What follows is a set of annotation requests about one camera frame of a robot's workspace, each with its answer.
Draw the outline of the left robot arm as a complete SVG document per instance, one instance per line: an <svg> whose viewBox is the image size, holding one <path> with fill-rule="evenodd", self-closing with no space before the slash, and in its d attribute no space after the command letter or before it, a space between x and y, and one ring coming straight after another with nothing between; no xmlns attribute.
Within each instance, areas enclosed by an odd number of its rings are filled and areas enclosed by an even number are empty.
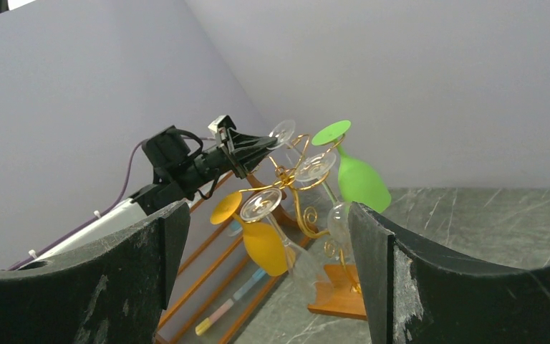
<svg viewBox="0 0 550 344"><path fill-rule="evenodd" d="M204 148L204 140L196 134L174 125L138 143L153 167L152 183L132 194L121 191L107 209L95 211L90 220L38 252L29 251L29 256L11 269L21 269L119 231L173 202L191 204L196 196L209 199L227 173L246 178L279 147L275 137L238 132L229 116L217 118L208 128L215 142L210 148Z"/></svg>

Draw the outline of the clear wine glass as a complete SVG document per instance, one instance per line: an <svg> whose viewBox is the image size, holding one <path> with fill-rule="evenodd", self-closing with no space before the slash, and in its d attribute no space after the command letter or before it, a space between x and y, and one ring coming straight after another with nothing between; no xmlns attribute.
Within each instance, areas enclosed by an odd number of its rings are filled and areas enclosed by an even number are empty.
<svg viewBox="0 0 550 344"><path fill-rule="evenodd" d="M324 250L329 257L336 256L337 260L344 259L347 264L352 264L354 255L348 222L350 203L336 196L329 182L329 175L336 162L337 156L333 152L319 153L305 158L296 169L294 177L300 183L317 186L324 191L329 200L329 210L325 216L329 238Z"/></svg>

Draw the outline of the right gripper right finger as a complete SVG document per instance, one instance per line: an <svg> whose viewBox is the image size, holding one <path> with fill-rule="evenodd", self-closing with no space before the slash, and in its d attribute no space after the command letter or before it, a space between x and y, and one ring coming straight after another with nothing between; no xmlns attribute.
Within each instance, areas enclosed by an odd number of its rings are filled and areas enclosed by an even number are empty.
<svg viewBox="0 0 550 344"><path fill-rule="evenodd" d="M550 266L477 259L364 204L348 223L373 343L550 343Z"/></svg>

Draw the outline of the orange plastic wine glass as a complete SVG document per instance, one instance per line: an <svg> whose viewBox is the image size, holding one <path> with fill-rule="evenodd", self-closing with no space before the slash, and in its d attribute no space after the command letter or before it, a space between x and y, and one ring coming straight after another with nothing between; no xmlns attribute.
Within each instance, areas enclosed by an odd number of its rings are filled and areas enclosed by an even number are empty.
<svg viewBox="0 0 550 344"><path fill-rule="evenodd" d="M278 277L288 271L281 229L269 216L279 206L282 192L267 188L244 200L241 191L223 198L210 215L212 224L234 219L241 225L241 234L250 258L269 276Z"/></svg>

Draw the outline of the green plastic wine glass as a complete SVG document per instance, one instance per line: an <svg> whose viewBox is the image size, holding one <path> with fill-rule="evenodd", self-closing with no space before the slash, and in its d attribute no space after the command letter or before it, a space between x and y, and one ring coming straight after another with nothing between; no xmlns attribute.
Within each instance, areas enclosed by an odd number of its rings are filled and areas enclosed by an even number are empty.
<svg viewBox="0 0 550 344"><path fill-rule="evenodd" d="M312 145L328 145L329 151L338 152L338 185L345 201L361 203L382 213L391 204L392 196L375 168L345 150L343 142L351 126L350 120L332 123L313 136Z"/></svg>

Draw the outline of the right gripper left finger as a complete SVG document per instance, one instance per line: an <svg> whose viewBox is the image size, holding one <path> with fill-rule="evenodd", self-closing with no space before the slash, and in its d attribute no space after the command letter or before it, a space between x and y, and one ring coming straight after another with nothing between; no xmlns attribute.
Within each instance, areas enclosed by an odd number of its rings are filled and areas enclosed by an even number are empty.
<svg viewBox="0 0 550 344"><path fill-rule="evenodd" d="M0 270L0 343L154 343L190 226L177 201L76 249Z"/></svg>

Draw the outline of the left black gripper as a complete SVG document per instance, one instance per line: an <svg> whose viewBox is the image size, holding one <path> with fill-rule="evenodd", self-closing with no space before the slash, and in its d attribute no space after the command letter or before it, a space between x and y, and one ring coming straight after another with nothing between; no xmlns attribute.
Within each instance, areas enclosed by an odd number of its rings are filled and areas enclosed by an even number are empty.
<svg viewBox="0 0 550 344"><path fill-rule="evenodd" d="M245 179L270 154L277 140L269 136L238 133L222 125L217 128L216 140L237 178Z"/></svg>

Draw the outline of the clear champagne flute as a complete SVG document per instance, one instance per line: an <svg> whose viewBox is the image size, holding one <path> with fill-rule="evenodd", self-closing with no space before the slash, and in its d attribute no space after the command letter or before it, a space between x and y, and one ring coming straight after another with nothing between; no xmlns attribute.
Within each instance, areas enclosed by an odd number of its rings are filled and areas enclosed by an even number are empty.
<svg viewBox="0 0 550 344"><path fill-rule="evenodd" d="M269 221L275 221L281 229L280 236L288 263L287 273L307 304L311 306L324 304L331 296L332 285L323 267L305 248L290 239L276 220L274 211L269 216Z"/></svg>

